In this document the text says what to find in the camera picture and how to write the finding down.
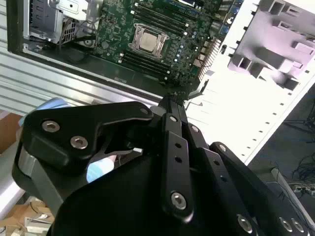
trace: cpu socket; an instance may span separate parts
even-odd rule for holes
[[[133,26],[136,31],[132,43],[129,43],[128,46],[138,53],[144,53],[153,58],[162,58],[162,48],[169,36],[144,24],[134,24]]]

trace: green circuit board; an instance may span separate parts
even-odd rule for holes
[[[175,87],[198,78],[221,0],[105,0],[94,54]]]

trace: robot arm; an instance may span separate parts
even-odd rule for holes
[[[87,183],[90,163],[143,149]],[[307,236],[307,226],[222,143],[208,146],[169,96],[35,111],[13,178],[56,220],[48,235]]]

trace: floor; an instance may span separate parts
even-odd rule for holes
[[[312,109],[315,99],[315,86],[304,96],[287,119],[305,119]],[[249,167],[265,182],[275,181],[270,171],[278,166],[287,182],[297,182],[292,178],[292,172],[299,161],[315,152],[315,144],[307,144],[312,135],[281,125],[266,145],[260,150]],[[269,183],[273,189],[279,191],[276,183]],[[315,221],[315,198],[305,195],[300,199],[312,219]]]

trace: bolt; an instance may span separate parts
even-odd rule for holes
[[[60,126],[56,122],[54,122],[52,120],[47,120],[47,121],[43,122],[41,127],[45,131],[50,132],[50,133],[55,133],[58,130],[60,130]]]
[[[191,128],[192,128],[195,132],[199,132],[199,129],[198,129],[196,126],[192,125]]]
[[[71,146],[76,149],[86,149],[88,146],[88,141],[81,136],[74,136],[70,140]]]
[[[302,227],[302,225],[300,225],[299,222],[297,222],[295,219],[292,218],[292,222],[293,222],[293,225],[295,226],[295,228],[300,231],[301,233],[304,233],[304,229]]]
[[[179,210],[184,210],[186,208],[186,200],[180,193],[173,193],[171,195],[172,204]]]
[[[226,151],[225,146],[223,146],[222,144],[220,144],[219,147],[220,147],[220,149],[221,149],[222,151]]]
[[[291,233],[293,230],[292,230],[292,227],[290,226],[290,224],[289,224],[286,220],[284,220],[282,217],[279,217],[279,219],[280,219],[280,222],[281,222],[282,226],[283,226],[288,232]]]
[[[174,116],[170,116],[169,118],[170,118],[172,121],[174,121],[174,122],[177,121],[176,117],[174,117]]]
[[[250,224],[250,222],[248,221],[248,219],[246,219],[244,216],[238,214],[237,215],[237,221],[240,224],[240,226],[242,227],[242,229],[251,234],[252,233],[252,225]]]

